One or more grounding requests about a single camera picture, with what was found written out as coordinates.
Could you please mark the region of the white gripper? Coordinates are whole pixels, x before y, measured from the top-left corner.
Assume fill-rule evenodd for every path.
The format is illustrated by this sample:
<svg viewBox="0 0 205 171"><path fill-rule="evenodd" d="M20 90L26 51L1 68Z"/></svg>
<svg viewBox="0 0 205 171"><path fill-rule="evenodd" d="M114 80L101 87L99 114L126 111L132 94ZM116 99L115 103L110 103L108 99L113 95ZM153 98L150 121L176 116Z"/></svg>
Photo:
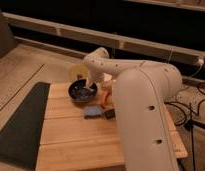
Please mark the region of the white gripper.
<svg viewBox="0 0 205 171"><path fill-rule="evenodd" d="M102 73L90 72L86 79L85 87L90 88L93 83L102 82L103 80L104 80L104 75ZM78 80L77 85L79 87L83 87L84 86L83 82L84 82L83 80Z"/></svg>

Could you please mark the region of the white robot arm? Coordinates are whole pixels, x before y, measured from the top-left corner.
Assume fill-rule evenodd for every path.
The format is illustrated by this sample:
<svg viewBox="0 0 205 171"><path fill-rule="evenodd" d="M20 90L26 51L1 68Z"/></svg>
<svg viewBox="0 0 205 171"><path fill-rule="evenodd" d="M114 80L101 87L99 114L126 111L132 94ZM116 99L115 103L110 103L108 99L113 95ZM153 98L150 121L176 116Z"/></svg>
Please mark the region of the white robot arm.
<svg viewBox="0 0 205 171"><path fill-rule="evenodd" d="M150 60L111 59L101 47L87 54L84 65L91 79L115 77L113 103L126 171L179 171L164 102L182 85L179 70Z"/></svg>

